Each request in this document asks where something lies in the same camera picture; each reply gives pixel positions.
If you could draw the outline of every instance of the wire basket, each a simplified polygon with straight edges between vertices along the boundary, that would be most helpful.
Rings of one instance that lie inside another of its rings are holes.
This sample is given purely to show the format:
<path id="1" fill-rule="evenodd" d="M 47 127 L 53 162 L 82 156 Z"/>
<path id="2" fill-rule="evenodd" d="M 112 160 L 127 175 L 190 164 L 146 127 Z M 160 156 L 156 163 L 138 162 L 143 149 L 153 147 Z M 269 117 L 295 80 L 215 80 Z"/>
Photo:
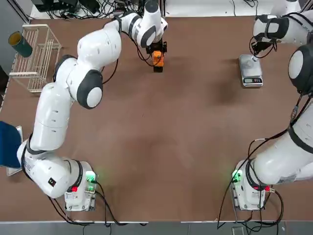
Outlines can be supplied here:
<path id="1" fill-rule="evenodd" d="M 25 24 L 22 34 L 33 52 L 27 58 L 16 53 L 9 75 L 30 92 L 39 93 L 52 82 L 62 46 L 47 24 Z"/>

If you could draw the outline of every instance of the orange object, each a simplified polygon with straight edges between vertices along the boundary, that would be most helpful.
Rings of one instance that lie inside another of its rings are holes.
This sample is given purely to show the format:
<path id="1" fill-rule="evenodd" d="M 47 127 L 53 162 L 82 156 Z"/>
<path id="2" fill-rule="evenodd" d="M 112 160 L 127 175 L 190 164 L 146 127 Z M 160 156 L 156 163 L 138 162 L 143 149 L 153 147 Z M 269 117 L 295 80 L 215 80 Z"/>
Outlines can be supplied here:
<path id="1" fill-rule="evenodd" d="M 164 54 L 156 50 L 152 54 L 152 59 L 153 59 L 153 65 L 156 67 L 163 67 L 164 66 Z"/>

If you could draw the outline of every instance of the black cable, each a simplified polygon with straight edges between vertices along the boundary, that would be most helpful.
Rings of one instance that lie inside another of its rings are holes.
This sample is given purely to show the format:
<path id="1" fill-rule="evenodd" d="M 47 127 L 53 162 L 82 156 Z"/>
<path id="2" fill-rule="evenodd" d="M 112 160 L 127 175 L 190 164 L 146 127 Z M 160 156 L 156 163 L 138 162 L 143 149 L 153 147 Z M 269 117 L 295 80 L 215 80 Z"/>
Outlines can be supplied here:
<path id="1" fill-rule="evenodd" d="M 286 15 L 283 15 L 282 17 L 290 17 L 291 15 L 297 15 L 297 16 L 301 17 L 301 18 L 304 19 L 309 25 L 311 25 L 311 26 L 313 27 L 313 22 L 310 21 L 306 16 L 302 15 L 302 14 L 299 13 L 299 12 L 290 12 L 290 13 L 288 13 L 288 14 L 286 14 Z"/>
<path id="2" fill-rule="evenodd" d="M 233 5 L 234 5 L 234 16 L 236 16 L 236 13 L 235 13 L 235 10 L 236 10 L 235 2 L 234 2 L 234 0 L 232 0 L 232 1 L 233 1 Z"/>
<path id="3" fill-rule="evenodd" d="M 258 224 L 261 224 L 261 225 L 260 226 L 254 226 L 253 228 L 250 228 L 249 226 L 247 226 L 246 223 L 243 224 L 246 227 L 246 231 L 247 231 L 248 235 L 250 235 L 252 232 L 258 232 L 261 228 L 270 228 L 270 227 L 273 227 L 275 225 L 277 226 L 276 234 L 278 234 L 278 225 L 279 225 L 280 221 L 282 220 L 283 214 L 284 214 L 284 200 L 283 200 L 281 195 L 276 190 L 275 190 L 274 193 L 279 197 L 279 200 L 281 202 L 281 212 L 279 214 L 278 219 L 275 222 L 254 221 L 255 223 L 258 223 Z"/>
<path id="4" fill-rule="evenodd" d="M 149 62 L 148 62 L 147 60 L 148 60 L 152 55 L 150 54 L 149 57 L 148 57 L 147 59 L 145 59 L 144 56 L 142 55 L 142 53 L 141 53 L 139 47 L 138 47 L 138 44 L 134 41 L 134 39 L 132 39 L 132 38 L 128 35 L 127 32 L 122 31 L 122 33 L 126 34 L 126 35 L 131 39 L 131 41 L 135 44 L 135 46 L 136 46 L 136 48 L 137 48 L 137 54 L 138 54 L 139 58 L 140 58 L 142 61 L 144 61 L 148 66 L 154 67 L 154 66 L 156 66 L 156 65 L 161 61 L 161 59 L 162 59 L 162 57 L 163 57 L 163 55 L 164 55 L 164 52 L 163 52 L 163 51 L 161 51 L 161 56 L 160 56 L 160 58 L 159 58 L 159 60 L 158 60 L 157 63 L 155 63 L 154 65 L 153 65 L 153 64 L 152 64 L 152 65 L 149 64 Z"/>
<path id="5" fill-rule="evenodd" d="M 72 223 L 77 224 L 77 225 L 90 225 L 90 224 L 94 224 L 94 222 L 76 222 L 73 221 L 71 218 L 69 218 L 67 216 L 67 214 L 65 213 L 65 211 L 62 209 L 62 207 L 60 206 L 59 202 L 56 199 L 53 199 L 53 201 L 58 205 L 59 209 L 61 210 L 61 212 L 65 215 L 65 217 Z"/>
<path id="6" fill-rule="evenodd" d="M 102 200 L 104 201 L 104 203 L 105 203 L 106 207 L 108 208 L 108 210 L 109 210 L 109 212 L 110 212 L 110 214 L 111 214 L 111 217 L 112 217 L 112 219 L 113 219 L 113 221 L 114 221 L 114 223 L 115 223 L 116 225 L 118 225 L 118 226 L 125 226 L 125 225 L 128 225 L 128 223 L 120 223 L 120 222 L 118 222 L 118 221 L 115 219 L 115 217 L 114 217 L 114 215 L 113 215 L 113 213 L 112 213 L 112 210 L 111 210 L 111 208 L 110 208 L 110 206 L 109 206 L 107 200 L 105 199 L 105 197 L 104 197 L 101 193 L 99 193 L 98 191 L 96 191 L 96 194 L 100 195 L 100 197 L 101 197 Z"/>
<path id="7" fill-rule="evenodd" d="M 258 58 L 258 59 L 262 59 L 262 58 L 264 58 L 264 57 L 266 57 L 266 56 L 268 56 L 268 54 L 270 54 L 270 52 L 274 49 L 274 51 L 277 51 L 277 42 L 276 42 L 276 40 L 275 41 L 273 41 L 273 42 L 269 42 L 269 43 L 272 43 L 272 47 L 270 48 L 270 50 L 268 51 L 268 53 L 267 54 L 265 54 L 265 55 L 263 55 L 263 56 L 258 56 L 258 55 L 255 55 L 255 53 L 252 51 L 252 49 L 251 49 L 251 42 L 252 42 L 252 39 L 254 39 L 254 37 L 252 37 L 251 39 L 250 39 L 250 41 L 249 41 L 249 50 L 250 50 L 250 53 L 254 56 L 254 57 L 256 57 L 256 58 Z"/>
<path id="8" fill-rule="evenodd" d="M 27 14 L 26 14 L 26 16 L 27 16 L 28 18 L 30 18 L 31 20 L 38 20 L 38 19 L 36 19 L 36 18 L 34 18 L 34 17 L 32 17 L 32 16 L 29 16 L 29 15 L 27 15 Z"/>
<path id="9" fill-rule="evenodd" d="M 166 17 L 166 11 L 165 11 L 165 4 L 166 4 L 166 0 L 163 0 L 163 14 L 164 14 L 164 17 Z"/>
<path id="10" fill-rule="evenodd" d="M 83 227 L 83 235 L 84 235 L 84 230 L 85 230 L 85 227 L 86 227 L 86 226 L 89 226 L 89 224 L 84 225 L 84 227 Z"/>
<path id="11" fill-rule="evenodd" d="M 256 8 L 255 8 L 255 16 L 258 15 L 258 6 L 259 6 L 259 1 L 258 0 L 243 0 L 246 4 L 248 4 L 249 7 L 251 8 L 254 8 L 255 5 L 256 5 Z"/>
<path id="12" fill-rule="evenodd" d="M 110 16 L 110 14 L 111 14 L 110 11 L 113 7 L 113 3 L 110 3 L 109 0 L 104 0 L 102 3 L 100 3 L 100 1 L 98 1 L 98 3 L 100 5 L 100 7 L 99 7 L 99 12 L 97 15 L 94 15 L 91 11 L 89 11 L 87 8 L 85 8 L 82 4 L 79 3 L 80 9 L 82 9 L 82 11 L 85 14 L 84 16 L 76 15 L 75 13 L 73 13 L 70 10 L 63 10 L 63 12 L 61 12 L 61 10 L 59 10 L 60 16 L 57 16 L 57 17 L 63 18 L 63 19 L 85 20 L 85 19 L 103 19 L 103 18 Z M 108 12 L 106 12 L 105 7 L 108 4 L 110 5 L 110 8 L 109 8 Z"/>
<path id="13" fill-rule="evenodd" d="M 102 85 L 106 84 L 107 82 L 109 82 L 109 81 L 111 80 L 111 78 L 113 78 L 113 76 L 114 76 L 114 74 L 115 74 L 115 72 L 116 72 L 116 69 L 117 69 L 117 65 L 118 65 L 118 59 L 116 60 L 115 68 L 114 68 L 113 73 L 111 74 L 111 76 L 110 76 L 106 81 L 104 81 L 104 82 L 102 83 Z"/>
<path id="14" fill-rule="evenodd" d="M 102 195 L 103 195 L 103 197 L 105 198 L 104 190 L 103 190 L 101 184 L 100 184 L 99 182 L 97 182 L 97 181 L 95 181 L 95 183 L 96 183 L 97 185 L 99 185 L 99 187 L 101 188 L 101 191 L 102 191 Z M 105 225 L 107 228 L 112 225 L 112 224 L 107 224 L 107 206 L 106 206 L 106 205 L 105 205 L 105 219 L 104 219 L 104 225 Z"/>
<path id="15" fill-rule="evenodd" d="M 71 220 L 70 218 L 69 218 L 69 220 L 66 219 L 66 218 L 58 211 L 58 209 L 56 208 L 56 206 L 55 206 L 55 204 L 53 203 L 52 199 L 51 199 L 49 196 L 47 196 L 47 197 L 48 197 L 49 201 L 51 202 L 51 204 L 53 205 L 55 211 L 59 214 L 59 216 L 60 216 L 66 223 L 74 224 L 74 225 L 80 225 L 80 226 L 85 226 L 85 225 L 94 224 L 94 222 L 86 222 L 86 223 L 83 222 L 83 223 L 79 223 L 79 222 L 75 222 L 75 221 Z M 59 204 L 55 199 L 54 199 L 54 201 L 57 203 L 57 205 L 59 206 L 59 208 L 60 208 L 60 210 L 63 212 L 63 214 L 65 214 L 65 212 L 62 210 L 60 204 Z"/>
<path id="16" fill-rule="evenodd" d="M 307 101 L 306 101 L 306 103 L 305 103 L 304 106 L 302 107 L 300 113 L 297 115 L 297 117 L 296 117 L 293 121 L 291 121 L 290 126 L 293 126 L 293 125 L 298 121 L 298 119 L 300 118 L 300 116 L 301 116 L 301 115 L 303 114 L 303 112 L 305 111 L 305 109 L 306 109 L 307 105 L 309 104 L 310 100 L 311 100 L 311 97 L 309 96 L 308 99 L 307 99 Z M 243 161 L 243 163 L 238 167 L 237 171 L 238 171 L 239 169 L 241 169 L 241 167 L 250 159 L 251 155 L 252 155 L 254 152 L 256 152 L 262 145 L 264 145 L 266 142 L 268 142 L 268 141 L 270 141 L 270 140 L 274 140 L 274 139 L 276 139 L 276 138 L 281 137 L 281 136 L 282 136 L 283 134 L 285 134 L 287 131 L 288 131 L 288 129 L 286 128 L 285 130 L 283 130 L 283 131 L 277 133 L 276 135 L 273 135 L 272 137 L 265 138 L 265 140 L 264 140 L 262 143 L 260 143 L 250 154 L 248 154 L 247 158 L 246 158 L 246 159 Z M 229 182 L 229 184 L 228 184 L 228 186 L 227 186 L 227 188 L 226 188 L 226 190 L 225 190 L 225 193 L 224 193 L 224 196 L 223 196 L 223 199 L 222 199 L 222 203 L 221 203 L 221 207 L 220 207 L 220 212 L 219 212 L 219 217 L 218 217 L 218 222 L 217 222 L 217 229 L 219 229 L 221 226 L 223 226 L 223 225 L 225 224 L 225 223 L 223 223 L 222 225 L 219 225 L 219 224 L 220 224 L 220 219 L 221 219 L 221 214 L 222 214 L 222 208 L 223 208 L 223 205 L 224 205 L 224 201 L 225 201 L 225 198 L 226 198 L 228 189 L 229 189 L 229 187 L 230 187 L 232 181 L 234 180 L 235 176 L 236 176 L 236 174 L 233 175 L 233 177 L 231 178 L 231 180 L 230 180 L 230 182 Z"/>
<path id="17" fill-rule="evenodd" d="M 50 11 L 47 11 L 47 14 L 50 16 L 50 19 L 54 19 L 53 16 L 51 15 Z"/>

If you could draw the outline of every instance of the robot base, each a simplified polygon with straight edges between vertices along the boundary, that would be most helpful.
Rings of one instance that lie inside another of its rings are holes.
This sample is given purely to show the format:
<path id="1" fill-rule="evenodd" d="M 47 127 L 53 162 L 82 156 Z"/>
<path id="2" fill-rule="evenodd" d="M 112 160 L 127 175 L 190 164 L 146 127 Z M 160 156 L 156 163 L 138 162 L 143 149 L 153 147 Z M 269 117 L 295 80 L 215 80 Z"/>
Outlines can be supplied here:
<path id="1" fill-rule="evenodd" d="M 69 212 L 77 211 L 94 211 L 95 210 L 95 190 L 96 185 L 92 184 L 94 190 L 89 190 L 90 182 L 87 181 L 87 171 L 92 171 L 91 166 L 87 162 L 80 162 L 83 167 L 83 178 L 77 187 L 76 192 L 66 192 L 64 194 L 66 210 Z"/>
<path id="2" fill-rule="evenodd" d="M 263 207 L 265 190 L 259 192 L 250 186 L 246 178 L 246 163 L 237 171 L 243 162 L 244 161 L 240 161 L 233 172 L 233 175 L 236 174 L 233 183 L 231 184 L 234 207 L 242 211 L 256 211 L 259 210 L 260 206 L 261 208 Z"/>

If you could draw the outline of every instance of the cup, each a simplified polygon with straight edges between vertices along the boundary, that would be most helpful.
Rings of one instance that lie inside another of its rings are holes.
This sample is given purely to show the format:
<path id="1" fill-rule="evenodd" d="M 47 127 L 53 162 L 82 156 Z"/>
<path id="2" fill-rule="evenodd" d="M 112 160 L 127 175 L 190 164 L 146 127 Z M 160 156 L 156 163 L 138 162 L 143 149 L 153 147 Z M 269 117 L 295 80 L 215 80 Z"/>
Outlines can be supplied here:
<path id="1" fill-rule="evenodd" d="M 16 50 L 22 57 L 26 58 L 31 55 L 33 48 L 28 43 L 23 35 L 16 31 L 9 37 L 9 44 Z"/>

